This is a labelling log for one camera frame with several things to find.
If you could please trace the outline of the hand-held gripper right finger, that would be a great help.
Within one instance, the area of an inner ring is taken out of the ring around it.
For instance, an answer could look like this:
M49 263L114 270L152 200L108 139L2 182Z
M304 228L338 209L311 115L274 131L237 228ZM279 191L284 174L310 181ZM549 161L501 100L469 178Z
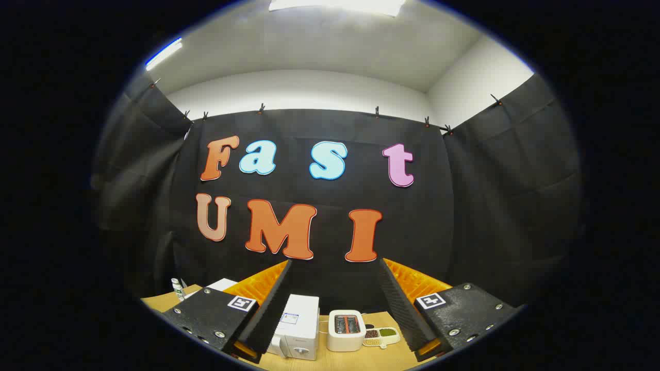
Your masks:
M379 260L379 284L417 361L469 347L519 312L474 283L451 286L391 259Z

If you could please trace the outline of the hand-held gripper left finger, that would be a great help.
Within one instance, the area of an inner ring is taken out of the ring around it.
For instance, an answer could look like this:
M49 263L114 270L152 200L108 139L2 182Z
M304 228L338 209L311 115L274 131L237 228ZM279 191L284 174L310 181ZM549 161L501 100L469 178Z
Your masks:
M288 259L224 291L206 286L162 312L162 320L227 356L259 363L290 293Z

